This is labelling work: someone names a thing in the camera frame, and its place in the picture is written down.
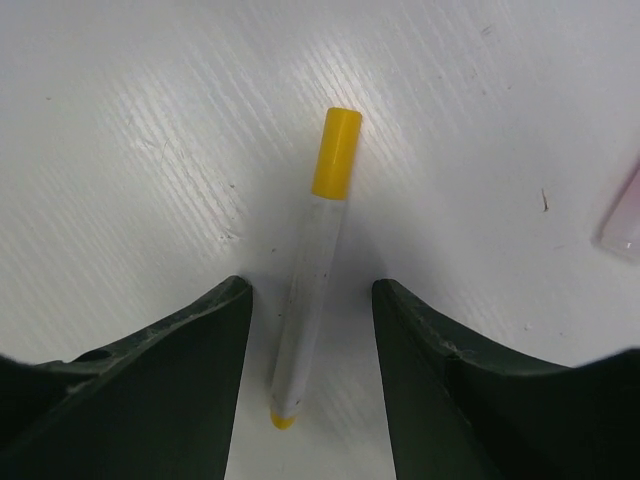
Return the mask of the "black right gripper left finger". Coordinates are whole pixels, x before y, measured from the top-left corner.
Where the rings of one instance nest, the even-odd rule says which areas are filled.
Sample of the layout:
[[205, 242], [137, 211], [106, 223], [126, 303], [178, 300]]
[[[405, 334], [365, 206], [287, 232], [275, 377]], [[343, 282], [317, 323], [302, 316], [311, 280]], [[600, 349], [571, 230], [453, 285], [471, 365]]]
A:
[[253, 290], [192, 304], [69, 361], [1, 360], [5, 479], [221, 479]]

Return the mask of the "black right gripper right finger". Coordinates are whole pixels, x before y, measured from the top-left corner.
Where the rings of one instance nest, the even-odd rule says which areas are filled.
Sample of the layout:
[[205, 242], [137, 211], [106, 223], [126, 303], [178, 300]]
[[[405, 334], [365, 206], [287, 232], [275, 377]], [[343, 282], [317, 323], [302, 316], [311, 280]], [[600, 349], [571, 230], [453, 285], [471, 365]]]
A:
[[376, 281], [372, 313], [400, 479], [635, 479], [639, 352], [564, 367]]

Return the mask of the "purple highlighter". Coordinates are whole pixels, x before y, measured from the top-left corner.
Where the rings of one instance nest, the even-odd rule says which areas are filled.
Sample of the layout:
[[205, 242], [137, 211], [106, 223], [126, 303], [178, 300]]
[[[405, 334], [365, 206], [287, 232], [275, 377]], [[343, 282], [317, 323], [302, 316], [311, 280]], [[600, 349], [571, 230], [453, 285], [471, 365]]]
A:
[[639, 152], [619, 163], [596, 197], [592, 245], [620, 261], [639, 264]]

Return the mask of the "yellow cap pen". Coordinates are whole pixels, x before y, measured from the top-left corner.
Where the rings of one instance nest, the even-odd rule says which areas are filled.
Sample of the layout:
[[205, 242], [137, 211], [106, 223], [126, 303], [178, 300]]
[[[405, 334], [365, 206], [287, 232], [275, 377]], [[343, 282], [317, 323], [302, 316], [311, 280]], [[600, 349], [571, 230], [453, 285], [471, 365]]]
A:
[[305, 394], [361, 123], [357, 111], [327, 110], [271, 382], [270, 417], [279, 430], [294, 424]]

